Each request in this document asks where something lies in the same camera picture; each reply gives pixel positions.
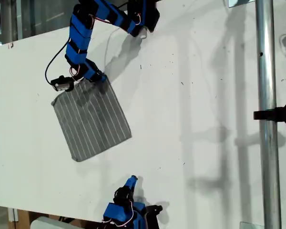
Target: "metal pole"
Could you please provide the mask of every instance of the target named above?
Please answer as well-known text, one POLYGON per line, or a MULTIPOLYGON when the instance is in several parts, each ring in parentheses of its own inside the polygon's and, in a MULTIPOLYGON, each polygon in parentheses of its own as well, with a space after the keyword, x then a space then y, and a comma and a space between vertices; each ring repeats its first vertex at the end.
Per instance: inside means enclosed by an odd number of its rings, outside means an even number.
MULTIPOLYGON (((276 107, 273 0, 256 0, 259 110, 276 107)), ((260 121, 265 229, 281 229, 277 125, 260 121)))

